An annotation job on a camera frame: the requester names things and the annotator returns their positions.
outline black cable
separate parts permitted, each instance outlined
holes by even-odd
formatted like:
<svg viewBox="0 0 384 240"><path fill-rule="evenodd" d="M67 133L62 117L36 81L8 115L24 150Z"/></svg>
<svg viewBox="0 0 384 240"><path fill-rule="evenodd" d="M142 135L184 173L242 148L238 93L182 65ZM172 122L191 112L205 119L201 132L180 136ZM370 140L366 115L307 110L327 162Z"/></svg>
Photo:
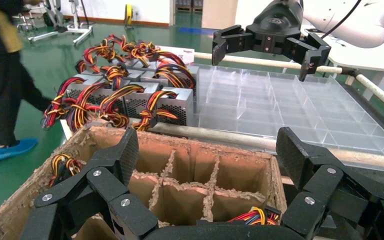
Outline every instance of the black cable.
<svg viewBox="0 0 384 240"><path fill-rule="evenodd" d="M327 31L323 36L321 36L322 39L324 39L326 36L329 36L333 31L335 31L347 18L354 12L354 10L357 8L357 6L360 4L362 0L357 0L355 5L351 8L351 10L345 15L345 17L342 18L341 21L339 21L334 27L332 27L331 30Z"/></svg>
<svg viewBox="0 0 384 240"><path fill-rule="evenodd" d="M86 19L87 28L89 28L89 19L88 19L88 16L86 15L85 4L83 4L83 0L80 0L80 1L81 1L81 6L83 7L83 13L84 13L84 18Z"/></svg>

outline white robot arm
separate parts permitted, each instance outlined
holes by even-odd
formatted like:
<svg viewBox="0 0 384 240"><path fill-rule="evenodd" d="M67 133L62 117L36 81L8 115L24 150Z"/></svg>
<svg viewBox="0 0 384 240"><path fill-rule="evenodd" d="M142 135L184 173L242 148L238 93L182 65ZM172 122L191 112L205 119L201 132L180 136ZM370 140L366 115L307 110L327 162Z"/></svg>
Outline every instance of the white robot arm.
<svg viewBox="0 0 384 240"><path fill-rule="evenodd" d="M340 22L356 0L304 0L303 17L315 28L327 32ZM384 0L362 0L355 11L332 33L360 48L384 43Z"/></svg>

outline shoe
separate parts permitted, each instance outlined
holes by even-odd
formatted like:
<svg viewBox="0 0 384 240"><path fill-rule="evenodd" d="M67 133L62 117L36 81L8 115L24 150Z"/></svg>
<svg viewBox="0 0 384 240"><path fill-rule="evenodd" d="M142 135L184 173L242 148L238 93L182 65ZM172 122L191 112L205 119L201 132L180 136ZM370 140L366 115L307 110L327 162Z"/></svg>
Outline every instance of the shoe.
<svg viewBox="0 0 384 240"><path fill-rule="evenodd" d="M26 138L19 141L15 146L0 148L0 160L12 158L25 154L38 144L36 138Z"/></svg>

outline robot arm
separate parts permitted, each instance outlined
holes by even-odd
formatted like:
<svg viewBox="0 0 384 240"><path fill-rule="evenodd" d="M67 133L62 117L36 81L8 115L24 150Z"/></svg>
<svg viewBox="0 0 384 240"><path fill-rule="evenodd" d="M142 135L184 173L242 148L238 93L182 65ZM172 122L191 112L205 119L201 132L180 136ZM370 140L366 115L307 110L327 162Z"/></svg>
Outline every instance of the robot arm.
<svg viewBox="0 0 384 240"><path fill-rule="evenodd" d="M331 47L315 33L301 41L302 21L298 0L274 0L245 30L235 25L214 33L212 64L219 64L228 53L247 50L279 54L301 64L299 80L304 81L325 64Z"/></svg>
<svg viewBox="0 0 384 240"><path fill-rule="evenodd" d="M356 0L304 0L303 16L315 28L327 32L354 6ZM360 48L384 43L384 0L362 0L333 36Z"/></svg>
<svg viewBox="0 0 384 240"><path fill-rule="evenodd" d="M235 25L214 33L212 64L217 65L228 53L247 50L279 54L301 64L299 80L304 81L307 74L316 73L317 67L325 64L331 48L314 33L300 40L303 18L328 32L356 3L356 0L273 0L246 29ZM361 48L383 44L384 0L361 0L332 35Z"/></svg>

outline table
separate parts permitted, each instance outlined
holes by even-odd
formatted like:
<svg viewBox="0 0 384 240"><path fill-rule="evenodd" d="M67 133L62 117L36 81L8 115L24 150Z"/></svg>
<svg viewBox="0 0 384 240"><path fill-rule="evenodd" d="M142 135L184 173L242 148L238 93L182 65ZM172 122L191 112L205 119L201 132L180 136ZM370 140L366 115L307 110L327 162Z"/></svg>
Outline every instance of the table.
<svg viewBox="0 0 384 240"><path fill-rule="evenodd" d="M301 33L307 36L308 33L305 30L312 28L314 28L312 25L302 25ZM372 72L372 74L365 73L364 75L372 75L371 81L384 91L384 44L374 48L361 48L333 36L327 36L323 40L332 47L328 59L335 67L341 66ZM365 90L363 96L369 100L373 93Z"/></svg>

